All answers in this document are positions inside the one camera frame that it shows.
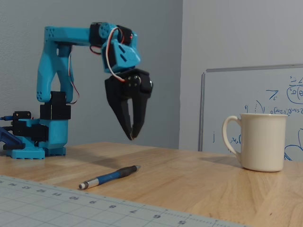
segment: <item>white mug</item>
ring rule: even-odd
[[[241,119],[229,116],[222,126],[226,147],[240,164],[250,170],[278,172],[283,169],[287,115],[241,113]],[[241,126],[241,153],[227,139],[226,128],[230,121]]]

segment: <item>blue cable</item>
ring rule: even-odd
[[[12,121],[13,120],[13,116],[4,116],[4,117],[1,117],[0,120],[3,120],[3,121]]]

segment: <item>robotic arm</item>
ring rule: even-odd
[[[44,49],[41,56],[37,100],[51,100],[51,84],[57,73],[66,103],[73,99],[72,46],[92,46],[101,49],[104,72],[112,76],[105,81],[107,100],[130,140],[136,138],[145,118],[147,99],[151,96],[149,73],[135,69],[141,61],[136,49],[137,34],[123,26],[93,23],[90,28],[45,28]],[[127,100],[133,99],[134,125],[131,127]]]
[[[37,100],[40,118],[32,119],[29,111],[16,111],[0,120],[12,121],[12,126],[0,127],[3,149],[12,158],[38,158],[45,155],[65,155],[68,120],[71,118],[74,78],[71,63],[72,46],[100,48],[107,101],[113,109],[128,139],[135,139],[143,124],[147,100],[153,84],[149,73],[136,69],[140,55],[136,49],[137,34],[129,28],[110,23],[92,23],[90,28],[45,27],[44,49],[39,63]],[[60,91],[51,91],[57,73]],[[128,99],[133,100],[134,123],[131,126]]]

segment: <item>wooden desk surface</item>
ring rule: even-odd
[[[136,174],[87,192],[254,227],[303,226],[303,163],[279,173],[241,168],[236,157],[98,143],[67,148],[65,157],[0,157],[0,174],[77,189],[90,178],[141,165]]]

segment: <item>gray wall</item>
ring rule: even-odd
[[[0,114],[30,110],[39,116],[35,93],[44,26],[89,27],[99,21],[137,32],[138,68],[154,82],[145,125],[133,143],[177,148],[182,0],[0,0]],[[101,59],[88,47],[75,47],[72,60],[80,99],[72,106],[68,144],[130,143],[107,104],[109,75]]]
[[[301,0],[184,0],[179,148],[198,148],[205,70],[303,62],[302,8]]]

